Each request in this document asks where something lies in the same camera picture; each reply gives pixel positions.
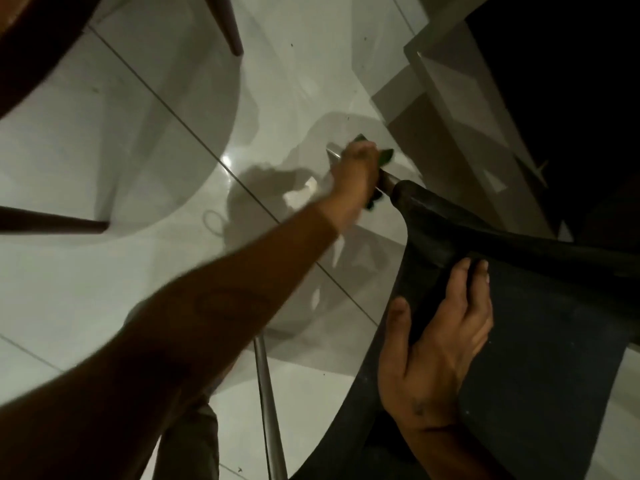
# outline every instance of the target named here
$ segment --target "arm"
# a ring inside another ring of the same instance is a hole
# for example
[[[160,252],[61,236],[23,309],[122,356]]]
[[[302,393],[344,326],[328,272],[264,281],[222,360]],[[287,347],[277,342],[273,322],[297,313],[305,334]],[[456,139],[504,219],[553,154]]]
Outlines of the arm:
[[[444,300],[412,347],[409,304],[393,300],[380,354],[382,404],[434,480],[512,478],[458,419],[458,391],[493,327],[488,263],[476,266],[467,290],[470,265],[465,258],[453,267]]]
[[[156,439],[268,323],[352,224],[378,177],[349,145],[334,187],[238,252],[156,292],[107,345],[0,409],[0,477],[128,478]]]

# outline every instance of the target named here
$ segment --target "pants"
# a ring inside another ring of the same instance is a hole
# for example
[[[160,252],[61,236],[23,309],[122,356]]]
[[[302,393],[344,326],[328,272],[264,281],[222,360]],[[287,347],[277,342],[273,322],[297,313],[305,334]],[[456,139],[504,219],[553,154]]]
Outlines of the pants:
[[[125,324],[135,319],[140,302],[128,314]],[[160,438],[153,480],[218,480],[218,418],[209,406],[209,392],[188,408]],[[147,467],[140,468],[138,480]]]

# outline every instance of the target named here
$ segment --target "chair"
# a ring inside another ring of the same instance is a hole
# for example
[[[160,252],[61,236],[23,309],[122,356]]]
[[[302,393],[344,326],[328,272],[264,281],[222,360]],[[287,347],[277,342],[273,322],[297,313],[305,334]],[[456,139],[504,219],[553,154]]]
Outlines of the chair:
[[[462,421],[518,479],[584,478],[622,355],[639,330],[640,257],[498,231],[384,171],[378,186],[408,228],[392,296],[412,306],[410,342],[444,297],[453,263],[464,256],[490,263],[495,327],[460,391]],[[428,478],[380,404],[384,326],[293,480]],[[265,407],[273,403],[270,387],[262,387],[266,354],[256,352],[263,417],[270,416],[264,425],[277,429],[275,408]],[[284,467],[272,465],[284,459],[279,435],[265,439],[270,478],[286,478]]]
[[[244,49],[230,0],[206,0],[231,52]],[[0,118],[41,83],[80,37],[100,0],[0,0]],[[0,207],[0,233],[101,233],[107,221]]]

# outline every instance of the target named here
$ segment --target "black plastic chair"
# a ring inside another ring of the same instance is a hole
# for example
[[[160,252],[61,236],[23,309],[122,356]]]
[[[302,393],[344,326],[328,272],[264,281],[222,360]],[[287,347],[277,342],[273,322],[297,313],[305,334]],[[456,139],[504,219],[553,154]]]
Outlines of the black plastic chair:
[[[488,259],[495,326],[460,392],[469,430],[518,479],[582,479],[640,321],[640,257],[501,232],[381,171],[408,242],[392,296],[412,306],[411,342],[444,297],[451,266]],[[382,320],[324,438],[293,480],[427,479],[380,404]],[[286,478],[266,355],[256,347],[270,478]]]

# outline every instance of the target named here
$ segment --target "wooden furniture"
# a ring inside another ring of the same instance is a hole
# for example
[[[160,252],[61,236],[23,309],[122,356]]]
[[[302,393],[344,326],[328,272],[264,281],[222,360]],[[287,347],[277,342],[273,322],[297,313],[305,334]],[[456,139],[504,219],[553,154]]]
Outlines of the wooden furniture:
[[[206,0],[234,55],[243,54],[230,0]],[[100,0],[0,0],[0,118],[34,90],[80,37]],[[101,233],[92,221],[0,207],[0,233]]]

